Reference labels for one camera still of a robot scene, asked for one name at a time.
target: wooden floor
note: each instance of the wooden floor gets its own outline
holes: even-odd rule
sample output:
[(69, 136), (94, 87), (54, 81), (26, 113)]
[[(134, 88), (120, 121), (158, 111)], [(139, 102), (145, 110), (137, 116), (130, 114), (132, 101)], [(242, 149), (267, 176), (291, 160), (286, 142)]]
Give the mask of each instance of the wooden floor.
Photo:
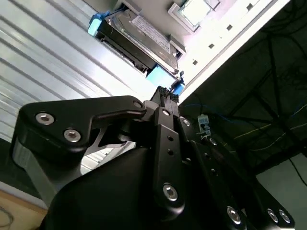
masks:
[[(0, 229), (1, 230), (35, 230), (39, 227), (47, 210), (16, 198), (0, 190)], [(10, 226), (1, 226), (13, 222)]]

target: metal bolt head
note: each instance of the metal bolt head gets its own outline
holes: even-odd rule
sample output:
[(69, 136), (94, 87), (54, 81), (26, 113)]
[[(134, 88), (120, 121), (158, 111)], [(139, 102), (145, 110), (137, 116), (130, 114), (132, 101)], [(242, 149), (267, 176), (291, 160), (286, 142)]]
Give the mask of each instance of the metal bolt head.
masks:
[(178, 194), (176, 189), (170, 184), (165, 184), (163, 186), (163, 193), (170, 201), (176, 201), (178, 199)]
[(215, 141), (214, 139), (210, 138), (209, 141), (210, 141), (213, 145), (217, 146), (217, 143), (216, 143), (216, 141)]
[(81, 134), (74, 129), (67, 129), (64, 132), (64, 137), (70, 142), (78, 142), (81, 139)]
[(240, 224), (241, 223), (241, 218), (239, 214), (235, 211), (235, 209), (231, 206), (227, 207), (227, 214), (229, 215), (230, 219), (235, 223), (235, 224)]
[(50, 125), (54, 122), (54, 117), (47, 113), (39, 113), (35, 116), (38, 123), (43, 125)]
[(285, 214), (284, 211), (279, 210), (279, 214), (282, 216), (284, 221), (286, 221), (288, 224), (290, 223), (290, 218)]
[(269, 209), (269, 208), (268, 208), (268, 214), (269, 214), (269, 216), (272, 218), (272, 220), (273, 220), (275, 223), (278, 223), (278, 218), (277, 218), (277, 216), (276, 216), (275, 213), (274, 213), (271, 209)]
[(188, 120), (183, 120), (183, 123), (187, 126), (187, 127), (189, 127), (191, 124), (190, 124), (190, 122), (188, 121)]
[(163, 110), (163, 113), (166, 115), (166, 116), (170, 116), (171, 114), (167, 111), (167, 110)]
[(138, 108), (142, 108), (142, 105), (137, 101), (134, 101), (133, 104)]

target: white wall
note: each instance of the white wall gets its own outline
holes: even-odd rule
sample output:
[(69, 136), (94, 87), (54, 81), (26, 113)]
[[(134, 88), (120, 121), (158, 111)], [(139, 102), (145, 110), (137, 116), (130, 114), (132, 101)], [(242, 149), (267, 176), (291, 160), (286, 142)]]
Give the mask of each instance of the white wall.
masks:
[[(299, 154), (292, 158), (307, 182), (307, 158)], [(296, 230), (307, 229), (307, 187), (299, 179), (290, 161), (285, 161), (257, 176), (260, 183), (292, 215)]]

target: yellow cable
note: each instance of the yellow cable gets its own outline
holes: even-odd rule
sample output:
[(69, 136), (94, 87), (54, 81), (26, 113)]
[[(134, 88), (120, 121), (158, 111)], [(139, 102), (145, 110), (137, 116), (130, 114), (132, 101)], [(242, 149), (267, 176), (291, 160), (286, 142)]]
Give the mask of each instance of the yellow cable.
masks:
[(242, 135), (240, 135), (240, 136), (235, 137), (234, 140), (235, 140), (235, 139), (238, 139), (238, 138), (240, 138), (240, 137), (243, 137), (243, 136), (245, 136), (245, 135), (251, 134), (251, 133), (253, 133), (253, 132), (255, 132), (255, 131), (259, 130), (259, 129), (263, 129), (263, 128), (269, 127), (269, 126), (271, 126), (271, 125), (272, 125), (272, 124), (268, 124), (268, 125), (266, 125), (266, 126), (262, 126), (262, 127), (260, 127), (260, 128), (256, 128), (256, 129), (254, 129), (254, 130), (252, 130), (252, 131), (249, 131), (249, 132), (247, 132), (247, 133), (244, 133), (244, 134), (242, 134)]

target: blue plastic clip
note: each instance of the blue plastic clip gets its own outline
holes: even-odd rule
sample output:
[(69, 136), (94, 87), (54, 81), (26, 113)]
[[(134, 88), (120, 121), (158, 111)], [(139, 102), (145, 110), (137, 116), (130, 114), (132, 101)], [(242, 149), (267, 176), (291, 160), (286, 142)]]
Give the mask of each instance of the blue plastic clip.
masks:
[(96, 36), (97, 30), (101, 22), (110, 15), (110, 11), (94, 14), (90, 20), (90, 26), (88, 27), (87, 32), (91, 36)]

